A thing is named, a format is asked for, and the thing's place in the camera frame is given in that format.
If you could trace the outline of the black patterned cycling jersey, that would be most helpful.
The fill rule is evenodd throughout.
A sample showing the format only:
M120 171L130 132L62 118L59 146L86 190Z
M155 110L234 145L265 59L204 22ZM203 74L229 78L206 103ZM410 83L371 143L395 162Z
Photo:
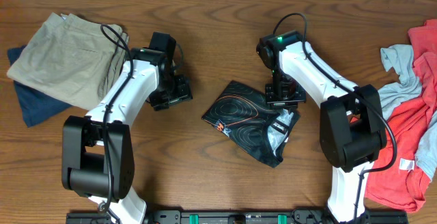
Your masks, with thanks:
M275 168L300 114L295 109L271 109L263 93L231 81L201 117L259 162Z

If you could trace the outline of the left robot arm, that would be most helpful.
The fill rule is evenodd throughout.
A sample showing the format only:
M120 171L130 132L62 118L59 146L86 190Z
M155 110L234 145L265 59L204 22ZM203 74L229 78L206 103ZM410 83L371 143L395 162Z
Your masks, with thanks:
M146 202L132 187L135 162L130 127L145 102L154 110L192 99L176 75L175 49L134 48L122 73L86 116L71 115L62 132L61 181L98 205L96 213L69 213L67 223L145 223Z

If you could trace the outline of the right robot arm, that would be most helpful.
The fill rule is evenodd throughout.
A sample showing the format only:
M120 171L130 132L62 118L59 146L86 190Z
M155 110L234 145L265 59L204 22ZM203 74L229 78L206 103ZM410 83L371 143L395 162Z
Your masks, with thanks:
M297 31L260 38L256 52L272 71L266 103L292 109L310 96L320 109L320 146L333 166L325 223L367 223L367 174L386 146L375 87L359 87L328 66Z

